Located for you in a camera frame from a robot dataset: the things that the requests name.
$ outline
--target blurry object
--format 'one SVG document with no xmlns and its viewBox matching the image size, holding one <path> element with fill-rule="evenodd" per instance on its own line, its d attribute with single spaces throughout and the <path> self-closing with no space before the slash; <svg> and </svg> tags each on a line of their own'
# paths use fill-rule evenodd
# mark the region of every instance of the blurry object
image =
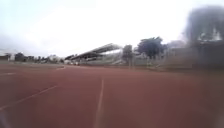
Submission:
<svg viewBox="0 0 224 128">
<path fill-rule="evenodd" d="M 224 8 L 206 6 L 194 9 L 189 15 L 185 34 L 191 45 L 224 39 Z"/>
<path fill-rule="evenodd" d="M 132 45 L 124 46 L 122 59 L 126 62 L 126 64 L 130 65 L 132 57 L 133 57 Z"/>
<path fill-rule="evenodd" d="M 24 60 L 25 60 L 25 56 L 23 53 L 19 52 L 15 54 L 15 61 L 24 62 Z"/>
</svg>

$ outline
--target red track surface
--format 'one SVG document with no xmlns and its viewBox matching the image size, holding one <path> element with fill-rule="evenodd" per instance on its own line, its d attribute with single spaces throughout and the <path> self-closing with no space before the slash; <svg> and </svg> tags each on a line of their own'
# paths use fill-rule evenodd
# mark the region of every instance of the red track surface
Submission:
<svg viewBox="0 0 224 128">
<path fill-rule="evenodd" d="M 222 90 L 210 85 L 223 85 L 221 77 L 6 67 L 0 128 L 216 128 Z"/>
</svg>

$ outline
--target tree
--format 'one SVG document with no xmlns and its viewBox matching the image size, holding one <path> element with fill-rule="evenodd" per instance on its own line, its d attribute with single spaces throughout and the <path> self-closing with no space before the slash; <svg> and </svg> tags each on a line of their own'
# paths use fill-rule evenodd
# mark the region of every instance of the tree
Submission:
<svg viewBox="0 0 224 128">
<path fill-rule="evenodd" d="M 160 37 L 153 37 L 149 39 L 142 39 L 138 44 L 138 52 L 145 53 L 150 59 L 155 58 L 157 54 L 163 52 L 162 39 Z"/>
<path fill-rule="evenodd" d="M 123 48 L 122 59 L 126 62 L 126 64 L 130 65 L 133 57 L 132 53 L 132 45 L 126 45 Z"/>
<path fill-rule="evenodd" d="M 23 53 L 19 52 L 17 54 L 15 54 L 15 61 L 24 61 L 25 56 L 23 55 Z"/>
<path fill-rule="evenodd" d="M 218 34 L 224 39 L 224 8 L 206 6 L 194 9 L 189 14 L 185 33 L 191 44 L 213 40 Z"/>
</svg>

